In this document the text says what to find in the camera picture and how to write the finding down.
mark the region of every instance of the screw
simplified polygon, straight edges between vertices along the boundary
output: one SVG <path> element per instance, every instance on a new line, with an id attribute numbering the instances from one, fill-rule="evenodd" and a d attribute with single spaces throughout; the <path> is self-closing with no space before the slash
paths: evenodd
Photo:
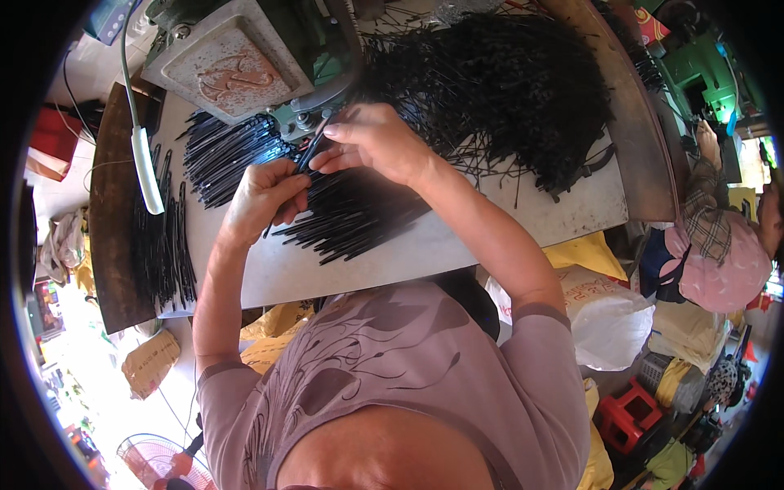
<path id="1" fill-rule="evenodd" d="M 191 34 L 191 28 L 185 24 L 178 24 L 172 31 L 175 39 L 185 39 Z"/>
<path id="2" fill-rule="evenodd" d="M 310 119 L 309 112 L 300 112 L 296 115 L 295 121 L 296 126 L 303 131 L 310 131 L 314 126 L 314 122 Z"/>

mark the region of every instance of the white table surface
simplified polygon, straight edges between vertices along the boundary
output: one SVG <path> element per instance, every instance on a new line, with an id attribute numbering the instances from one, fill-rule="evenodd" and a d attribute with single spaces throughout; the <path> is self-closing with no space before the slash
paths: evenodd
<path id="1" fill-rule="evenodd" d="M 160 143 L 161 162 L 172 149 L 172 188 L 183 180 L 183 153 L 187 138 L 174 139 L 187 127 L 185 120 L 195 106 L 168 93 L 161 125 L 152 138 L 151 148 Z M 597 141 L 590 154 L 605 147 L 609 139 Z M 522 177 L 517 209 L 514 207 L 516 180 L 500 176 L 484 177 L 481 190 L 488 198 L 525 227 L 542 246 L 554 245 L 594 231 L 604 230 L 628 220 L 626 198 L 615 157 L 600 172 L 581 179 L 572 192 L 561 194 L 561 202 L 534 186 L 531 174 Z M 212 243 L 218 233 L 228 205 L 204 209 L 198 193 L 191 194 L 187 183 L 187 240 L 191 261 L 201 288 Z M 416 221 L 413 230 L 388 241 L 348 262 L 335 260 L 319 266 L 320 257 L 312 249 L 282 245 L 284 237 L 260 239 L 250 249 L 242 282 L 241 304 L 253 308 L 298 299 L 316 298 L 341 292 L 357 291 L 408 279 L 421 278 L 477 263 L 463 243 L 434 212 Z M 193 311 L 190 305 L 186 311 Z"/>

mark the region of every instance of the pink shirt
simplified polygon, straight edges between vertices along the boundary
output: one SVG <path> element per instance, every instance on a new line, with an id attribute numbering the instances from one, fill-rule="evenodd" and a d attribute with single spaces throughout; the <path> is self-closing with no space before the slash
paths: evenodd
<path id="1" fill-rule="evenodd" d="M 198 403 L 222 490 L 275 488 L 305 434 L 369 405 L 433 416 L 484 455 L 497 488 L 573 490 L 590 432 L 568 319 L 540 303 L 515 312 L 501 347 L 436 285 L 390 285 L 330 303 L 264 376 L 205 369 Z"/>
<path id="2" fill-rule="evenodd" d="M 702 257 L 692 247 L 680 283 L 684 298 L 715 313 L 731 313 L 746 307 L 759 296 L 772 271 L 771 259 L 746 218 L 737 212 L 726 212 L 724 216 L 732 233 L 724 264 Z M 681 223 L 664 230 L 664 244 L 675 259 L 662 266 L 662 276 L 678 266 L 688 248 L 688 236 Z"/>

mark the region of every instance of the embossed logo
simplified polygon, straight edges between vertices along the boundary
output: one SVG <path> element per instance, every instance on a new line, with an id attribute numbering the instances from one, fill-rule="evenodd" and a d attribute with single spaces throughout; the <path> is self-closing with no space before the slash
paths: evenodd
<path id="1" fill-rule="evenodd" d="M 255 49 L 217 60 L 196 76 L 201 94 L 224 109 L 252 93 L 264 92 L 280 79 L 270 61 Z"/>

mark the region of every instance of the red stool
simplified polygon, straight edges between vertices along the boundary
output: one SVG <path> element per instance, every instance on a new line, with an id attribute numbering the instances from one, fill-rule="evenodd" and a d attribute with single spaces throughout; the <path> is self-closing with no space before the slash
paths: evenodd
<path id="1" fill-rule="evenodd" d="M 624 455 L 662 418 L 656 400 L 640 386 L 636 376 L 632 376 L 629 384 L 631 388 L 623 395 L 604 397 L 598 407 L 602 417 L 601 438 Z"/>

